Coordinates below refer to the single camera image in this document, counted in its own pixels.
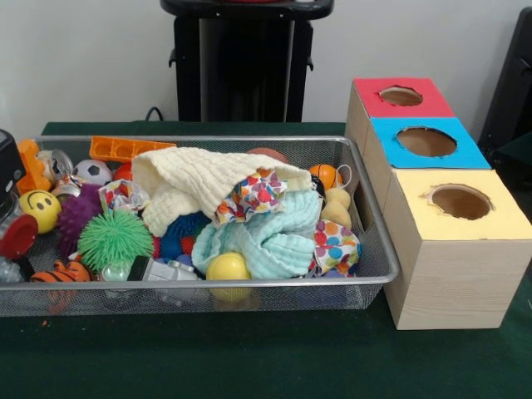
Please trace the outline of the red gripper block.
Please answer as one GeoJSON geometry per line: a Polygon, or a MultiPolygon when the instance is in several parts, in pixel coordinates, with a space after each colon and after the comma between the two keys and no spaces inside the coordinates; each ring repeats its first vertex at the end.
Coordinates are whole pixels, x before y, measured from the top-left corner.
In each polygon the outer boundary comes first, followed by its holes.
{"type": "Polygon", "coordinates": [[[19,259],[33,246],[37,238],[37,221],[28,214],[7,218],[1,224],[1,255],[19,259]]]}

